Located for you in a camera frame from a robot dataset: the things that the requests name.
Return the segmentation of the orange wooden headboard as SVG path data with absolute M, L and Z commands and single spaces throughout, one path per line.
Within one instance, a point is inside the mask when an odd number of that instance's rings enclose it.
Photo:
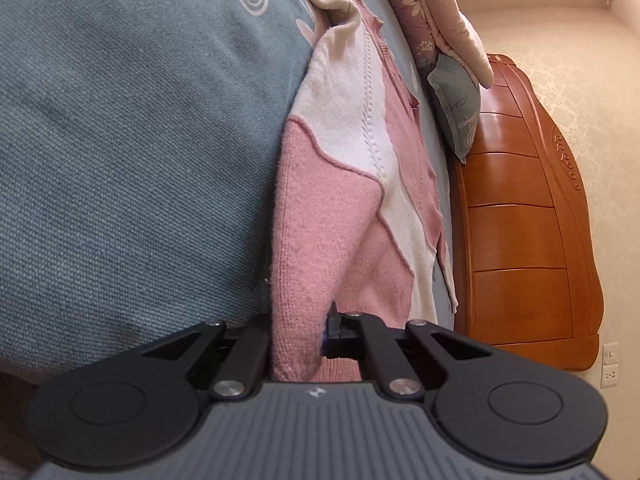
M 489 62 L 472 150 L 448 159 L 454 328 L 583 372 L 597 361 L 604 311 L 584 182 L 526 73 L 503 54 Z

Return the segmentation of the blue patterned bed sheet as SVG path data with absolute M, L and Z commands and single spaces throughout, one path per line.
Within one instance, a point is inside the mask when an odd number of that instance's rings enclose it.
M 1 0 L 1 369 L 269 307 L 306 0 Z

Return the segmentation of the white wall socket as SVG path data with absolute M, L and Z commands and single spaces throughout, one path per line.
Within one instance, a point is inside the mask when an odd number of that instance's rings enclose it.
M 601 388 L 614 387 L 620 376 L 620 344 L 610 342 L 602 346 Z

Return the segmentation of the pink floral quilt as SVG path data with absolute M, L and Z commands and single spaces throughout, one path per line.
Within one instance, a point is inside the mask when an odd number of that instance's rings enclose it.
M 443 53 L 456 60 L 474 84 L 490 88 L 494 72 L 484 44 L 457 0 L 388 0 L 424 77 Z

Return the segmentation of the grey-green flower pillow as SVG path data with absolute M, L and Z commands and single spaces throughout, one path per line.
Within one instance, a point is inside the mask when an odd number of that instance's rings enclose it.
M 443 53 L 437 55 L 426 84 L 439 130 L 457 160 L 465 164 L 480 118 L 480 89 L 458 61 Z

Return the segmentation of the pink and white knit sweater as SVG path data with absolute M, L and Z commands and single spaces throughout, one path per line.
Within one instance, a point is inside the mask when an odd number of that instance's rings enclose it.
M 331 309 L 435 322 L 433 275 L 454 280 L 420 105 L 362 0 L 328 14 L 285 122 L 274 210 L 272 370 L 348 382 L 321 345 Z

